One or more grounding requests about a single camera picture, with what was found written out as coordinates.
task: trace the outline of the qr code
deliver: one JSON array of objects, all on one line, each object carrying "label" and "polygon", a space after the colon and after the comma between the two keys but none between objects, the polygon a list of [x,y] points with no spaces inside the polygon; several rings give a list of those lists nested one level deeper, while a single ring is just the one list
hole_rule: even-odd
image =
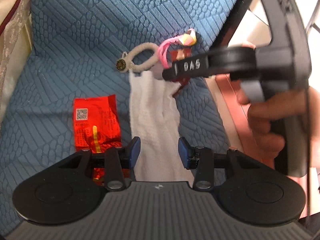
[{"label": "qr code", "polygon": [[76,121],[88,120],[88,108],[79,108],[76,110]]}]

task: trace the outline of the screw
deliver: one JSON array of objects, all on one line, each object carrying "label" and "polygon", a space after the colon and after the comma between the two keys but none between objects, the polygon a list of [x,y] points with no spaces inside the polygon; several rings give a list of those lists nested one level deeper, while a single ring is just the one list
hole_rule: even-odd
[{"label": "screw", "polygon": [[205,180],[201,180],[196,183],[196,187],[198,189],[209,189],[209,188],[211,188],[211,186],[212,186],[212,184],[208,181],[205,181]]},{"label": "screw", "polygon": [[113,181],[108,182],[107,186],[110,189],[121,189],[123,184],[119,180],[113,180]]},{"label": "screw", "polygon": [[163,186],[162,186],[161,184],[158,184],[158,185],[155,186],[155,188],[156,188],[156,189],[162,189]]}]

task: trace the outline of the pink string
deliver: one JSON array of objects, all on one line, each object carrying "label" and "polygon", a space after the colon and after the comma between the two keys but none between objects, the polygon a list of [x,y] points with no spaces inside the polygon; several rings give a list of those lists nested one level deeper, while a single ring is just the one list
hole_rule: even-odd
[{"label": "pink string", "polygon": [[168,61],[167,61],[168,49],[171,44],[175,44],[175,43],[180,44],[179,39],[181,37],[182,37],[182,35],[179,35],[174,38],[167,39],[160,44],[157,53],[158,53],[158,58],[165,69],[170,68]]}]

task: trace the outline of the fabric texture pattern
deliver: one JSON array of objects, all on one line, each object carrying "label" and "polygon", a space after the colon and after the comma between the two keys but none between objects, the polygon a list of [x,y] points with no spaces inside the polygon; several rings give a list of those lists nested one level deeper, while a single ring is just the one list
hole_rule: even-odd
[{"label": "fabric texture pattern", "polygon": [[[160,44],[189,28],[198,33],[193,54],[208,50],[235,1],[32,0],[34,50],[1,127],[0,234],[20,222],[11,201],[15,187],[74,152],[74,98],[116,94],[122,143],[127,144],[129,76],[115,67],[122,51],[147,41]],[[149,55],[142,53],[134,62]],[[194,146],[225,152],[227,137],[203,79],[190,81],[177,106],[181,136]]]}]

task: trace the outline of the red tag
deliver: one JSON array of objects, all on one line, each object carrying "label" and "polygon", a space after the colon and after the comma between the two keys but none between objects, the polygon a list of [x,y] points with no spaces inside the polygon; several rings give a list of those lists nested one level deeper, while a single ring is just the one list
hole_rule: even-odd
[{"label": "red tag", "polygon": [[191,49],[184,48],[170,51],[171,61],[174,62],[175,60],[182,60],[186,57],[191,57]]},{"label": "red tag", "polygon": [[116,95],[98,98],[76,98],[73,109],[76,150],[90,149],[101,153],[121,146]]}]

